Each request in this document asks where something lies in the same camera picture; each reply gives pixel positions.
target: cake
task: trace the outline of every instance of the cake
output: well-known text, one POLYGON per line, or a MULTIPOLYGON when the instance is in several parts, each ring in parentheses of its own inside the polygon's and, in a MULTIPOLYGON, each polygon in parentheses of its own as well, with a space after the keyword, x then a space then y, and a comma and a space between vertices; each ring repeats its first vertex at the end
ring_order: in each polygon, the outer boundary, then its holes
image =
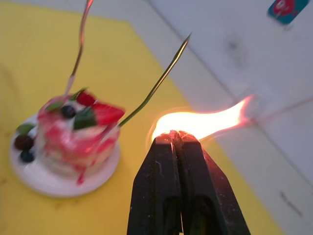
POLYGON ((65 176, 84 176, 99 169, 119 137, 124 109, 100 102, 85 89, 48 101, 38 112, 36 157, 65 176))

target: blue sticker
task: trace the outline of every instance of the blue sticker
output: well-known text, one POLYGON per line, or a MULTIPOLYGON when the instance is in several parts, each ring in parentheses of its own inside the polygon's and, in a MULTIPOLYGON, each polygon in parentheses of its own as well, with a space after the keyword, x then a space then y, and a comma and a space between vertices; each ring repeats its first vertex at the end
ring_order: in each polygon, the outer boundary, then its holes
POLYGON ((308 5, 310 0, 276 0, 268 9, 268 14, 281 24, 290 24, 308 5))

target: white plate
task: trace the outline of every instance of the white plate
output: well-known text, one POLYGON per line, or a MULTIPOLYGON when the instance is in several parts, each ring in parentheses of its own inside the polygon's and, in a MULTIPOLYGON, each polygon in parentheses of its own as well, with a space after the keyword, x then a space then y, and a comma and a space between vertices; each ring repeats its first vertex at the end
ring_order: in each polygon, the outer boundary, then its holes
MULTIPOLYGON (((37 114, 25 122, 37 124, 37 114)), ((35 136, 36 132, 37 128, 34 128, 30 134, 35 136)), ((119 144, 116 143, 111 156, 104 165, 93 175, 86 176, 83 184, 77 185, 77 178, 52 172, 36 156, 33 162, 23 163, 19 157, 21 152, 14 147, 16 136, 13 136, 10 147, 10 162, 14 172, 30 188, 53 197, 74 197, 96 190, 113 175, 120 158, 119 144)))

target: flame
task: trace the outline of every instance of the flame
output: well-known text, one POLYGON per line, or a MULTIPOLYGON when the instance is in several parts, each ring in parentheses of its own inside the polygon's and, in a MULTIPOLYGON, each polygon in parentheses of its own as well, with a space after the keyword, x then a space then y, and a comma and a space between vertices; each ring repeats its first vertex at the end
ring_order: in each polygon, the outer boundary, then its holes
POLYGON ((243 112, 250 99, 250 96, 246 97, 233 107, 216 113, 179 112, 166 114, 157 121, 152 140, 163 133, 169 133, 171 130, 185 131, 200 140, 215 132, 238 126, 246 121, 243 112))

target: yellow surface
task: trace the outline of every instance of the yellow surface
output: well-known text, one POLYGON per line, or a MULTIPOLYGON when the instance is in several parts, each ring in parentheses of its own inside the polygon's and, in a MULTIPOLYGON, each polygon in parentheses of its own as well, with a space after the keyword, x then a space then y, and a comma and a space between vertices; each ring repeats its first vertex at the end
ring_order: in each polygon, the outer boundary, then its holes
MULTIPOLYGON (((126 234, 132 183, 150 144, 150 127, 169 109, 189 109, 168 78, 148 106, 123 127, 121 161, 99 190, 60 200, 23 185, 8 162, 12 133, 48 99, 64 91, 77 55, 80 17, 0 3, 1 235, 126 234)), ((124 106, 129 113, 161 74, 162 68, 127 22, 88 19, 74 91, 89 87, 100 99, 124 106)), ((206 140, 205 146, 230 179, 251 233, 282 234, 216 142, 206 140)))

